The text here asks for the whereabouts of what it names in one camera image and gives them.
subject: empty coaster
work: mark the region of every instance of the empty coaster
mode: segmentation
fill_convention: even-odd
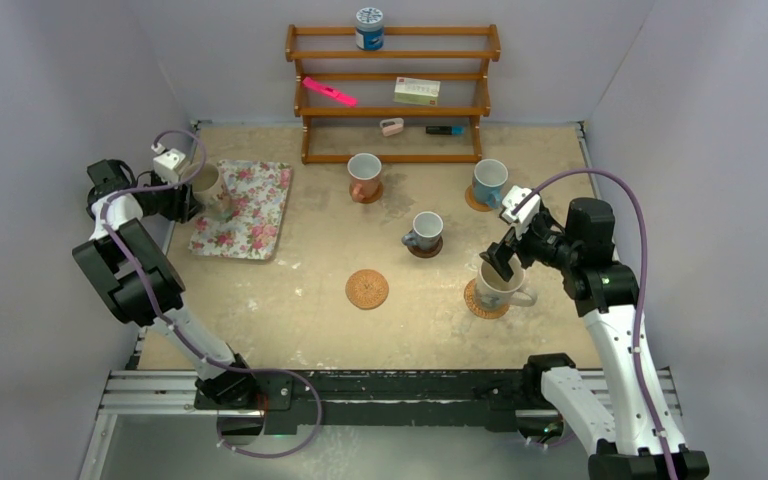
[[[466,194],[464,196],[466,197],[466,204],[473,210],[478,210],[479,212],[493,211],[493,207],[478,203],[478,200],[475,199],[475,195],[472,194],[472,185],[466,187]]]
[[[440,253],[440,250],[443,250],[443,237],[440,237],[440,240],[437,240],[437,243],[431,250],[420,250],[417,247],[408,247],[408,251],[411,252],[413,256],[419,258],[436,257],[437,254]]]
[[[346,296],[363,310],[373,309],[387,300],[390,285],[384,275],[375,270],[358,270],[346,282]]]
[[[466,302],[467,308],[469,308],[469,311],[474,313],[476,316],[481,318],[486,318],[488,320],[493,320],[496,318],[501,317],[502,315],[508,313],[508,309],[511,308],[510,305],[503,305],[496,310],[488,312],[487,310],[482,309],[479,304],[475,301],[475,279],[469,281],[469,283],[466,284],[466,288],[464,289],[464,301]]]
[[[357,202],[357,203],[373,203],[379,198],[381,198],[381,195],[384,193],[384,184],[379,183],[378,184],[378,190],[375,190],[375,193],[370,195],[368,198],[364,198],[363,200]],[[349,195],[352,194],[352,186],[349,185]]]

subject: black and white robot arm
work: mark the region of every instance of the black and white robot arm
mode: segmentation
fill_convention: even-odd
[[[539,195],[519,206],[531,193],[521,187],[509,191],[500,218],[511,228],[481,257],[506,280],[513,274],[509,264],[513,255],[523,268],[536,260],[562,273],[564,290],[575,301],[602,361],[614,415],[585,386],[572,364],[547,362],[538,372],[540,395],[558,409],[591,454],[592,479],[668,478],[665,454],[672,458],[677,478],[705,478],[705,455],[687,449],[670,415],[642,324],[640,341],[633,341],[638,285],[631,269],[613,259],[611,206],[593,198],[575,199],[562,227]],[[635,354],[645,379],[642,388]]]
[[[184,155],[174,149],[157,153],[150,185],[178,182]],[[148,189],[112,198],[116,192],[136,187],[135,179],[129,179],[125,169],[124,162],[119,160],[102,160],[87,167],[94,184],[87,202],[88,212],[95,219],[95,229],[89,241],[72,250],[72,256],[119,321],[159,333],[190,360],[198,375],[196,385],[206,397],[223,407],[251,405],[257,390],[252,375],[228,372],[220,366],[248,368],[248,365],[193,317],[184,303],[181,278],[140,222],[143,216],[160,214],[184,223],[198,214],[202,206],[193,198],[189,185]],[[105,202],[107,214],[102,215]],[[126,266],[127,258],[110,238],[107,228],[119,235],[142,266],[160,310],[172,324],[155,315],[143,283],[137,273]],[[183,343],[182,338],[190,345]],[[203,361],[193,350],[213,362]]]

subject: blue canister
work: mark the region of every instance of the blue canister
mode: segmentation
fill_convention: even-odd
[[[384,45],[384,14],[373,7],[355,15],[355,41],[361,50],[378,50]]]

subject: box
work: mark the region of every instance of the box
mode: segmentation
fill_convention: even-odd
[[[440,82],[438,81],[398,77],[396,78],[396,95],[393,97],[393,101],[436,107],[439,95]]]

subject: beige table surface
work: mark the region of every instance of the beige table surface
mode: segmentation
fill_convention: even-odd
[[[504,162],[512,184],[534,186],[584,160],[572,127],[482,125],[484,157]],[[313,138],[317,153],[466,153],[470,139],[427,136],[421,129],[384,138],[376,129],[328,127]],[[210,127],[202,130],[210,161],[286,162],[294,167],[276,255],[267,262],[196,257],[187,250],[192,222],[178,225],[169,260],[187,287],[185,301],[213,332],[252,366],[286,368],[519,368],[529,355],[567,352],[579,367],[599,359],[563,292],[561,276],[529,269],[537,305],[511,307],[501,319],[469,312],[464,286],[475,277],[476,254],[507,226],[496,213],[464,202],[473,165],[384,166],[383,197],[353,203],[345,165],[302,165],[301,127]],[[592,196],[576,176],[549,187],[544,200],[563,223],[571,199]],[[400,238],[424,210],[445,222],[444,248],[415,258]],[[353,272],[383,273],[390,295],[362,311],[346,299]],[[141,369],[190,369],[159,336],[149,333]]]

